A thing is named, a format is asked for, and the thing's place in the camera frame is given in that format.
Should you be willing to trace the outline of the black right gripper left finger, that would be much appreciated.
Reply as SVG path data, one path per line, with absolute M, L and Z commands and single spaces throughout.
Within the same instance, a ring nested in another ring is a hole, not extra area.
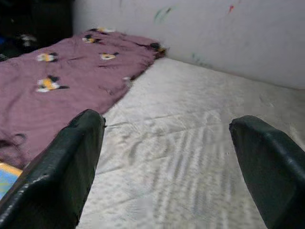
M 74 117 L 0 200 L 0 229 L 76 229 L 99 161 L 105 119 Z

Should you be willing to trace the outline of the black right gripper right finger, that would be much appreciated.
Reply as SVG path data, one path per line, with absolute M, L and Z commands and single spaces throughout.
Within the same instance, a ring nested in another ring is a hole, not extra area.
M 229 131 L 246 186 L 268 229 L 305 229 L 305 151 L 285 132 L 246 115 Z

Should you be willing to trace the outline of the blue yellow-bordered children's book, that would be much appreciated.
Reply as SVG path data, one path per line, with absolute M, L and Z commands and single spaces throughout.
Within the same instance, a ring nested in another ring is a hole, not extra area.
M 21 175 L 22 170 L 0 162 L 0 200 Z

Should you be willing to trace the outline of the purple blanket with cartoon print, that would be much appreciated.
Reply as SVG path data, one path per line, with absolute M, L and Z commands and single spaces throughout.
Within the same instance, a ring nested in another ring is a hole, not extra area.
M 101 28 L 0 62 L 0 162 L 23 169 L 80 112 L 108 111 L 165 49 Z

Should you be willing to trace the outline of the white quilted mattress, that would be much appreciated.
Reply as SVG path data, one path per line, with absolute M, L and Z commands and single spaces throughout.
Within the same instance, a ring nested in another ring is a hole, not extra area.
M 77 229 L 267 229 L 229 133 L 244 115 L 305 150 L 305 90 L 157 60 L 105 114 Z

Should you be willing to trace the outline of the black bedside furniture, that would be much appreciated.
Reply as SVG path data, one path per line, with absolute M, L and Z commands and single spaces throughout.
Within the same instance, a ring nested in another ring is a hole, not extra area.
M 73 34 L 75 0 L 0 0 L 0 62 Z

